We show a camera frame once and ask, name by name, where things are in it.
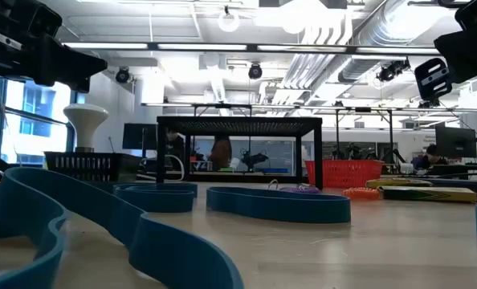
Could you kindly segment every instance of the computer monitor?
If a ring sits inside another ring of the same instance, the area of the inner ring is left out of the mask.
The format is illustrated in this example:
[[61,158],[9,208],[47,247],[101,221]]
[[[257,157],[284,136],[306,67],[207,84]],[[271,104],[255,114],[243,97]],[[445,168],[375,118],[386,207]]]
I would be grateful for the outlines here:
[[157,125],[124,124],[123,149],[157,149]]
[[435,127],[434,132],[440,157],[477,157],[473,129]]

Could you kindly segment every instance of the white mushroom lamp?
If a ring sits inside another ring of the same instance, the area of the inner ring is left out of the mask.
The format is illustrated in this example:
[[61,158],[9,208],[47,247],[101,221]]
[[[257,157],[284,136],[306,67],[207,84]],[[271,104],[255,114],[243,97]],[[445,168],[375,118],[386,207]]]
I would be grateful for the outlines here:
[[91,104],[70,104],[63,114],[76,131],[76,149],[78,153],[94,153],[92,137],[96,129],[108,118],[108,112]]

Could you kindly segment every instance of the black basket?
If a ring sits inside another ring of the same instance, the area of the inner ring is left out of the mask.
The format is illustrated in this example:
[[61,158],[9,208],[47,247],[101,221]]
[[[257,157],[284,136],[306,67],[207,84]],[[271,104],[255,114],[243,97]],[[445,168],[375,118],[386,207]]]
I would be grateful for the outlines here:
[[135,181],[139,157],[124,153],[44,152],[47,168],[80,181]]

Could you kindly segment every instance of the red basket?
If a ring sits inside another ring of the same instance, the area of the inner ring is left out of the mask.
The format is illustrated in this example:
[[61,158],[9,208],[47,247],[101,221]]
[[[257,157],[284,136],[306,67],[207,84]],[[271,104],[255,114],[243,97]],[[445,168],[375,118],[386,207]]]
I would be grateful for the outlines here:
[[[310,185],[316,183],[316,164],[305,161]],[[364,187],[365,182],[381,177],[382,161],[322,160],[323,185],[329,188]]]

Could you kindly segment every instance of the black camera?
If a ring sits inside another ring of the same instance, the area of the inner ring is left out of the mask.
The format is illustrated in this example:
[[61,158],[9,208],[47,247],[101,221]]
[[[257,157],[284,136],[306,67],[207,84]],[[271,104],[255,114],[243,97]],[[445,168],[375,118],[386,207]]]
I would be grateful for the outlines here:
[[106,61],[59,43],[62,18],[35,0],[0,0],[0,77],[32,79],[52,86],[56,81],[88,92],[90,77],[107,68]]
[[376,78],[381,82],[388,82],[408,69],[410,69],[410,61],[408,59],[393,61],[389,65],[382,67],[380,73],[376,74]]
[[250,79],[259,79],[262,77],[262,68],[260,67],[259,63],[251,64],[251,68],[249,68],[249,78]]
[[127,84],[133,81],[133,77],[129,73],[129,67],[119,67],[119,71],[116,73],[116,81],[122,84]]

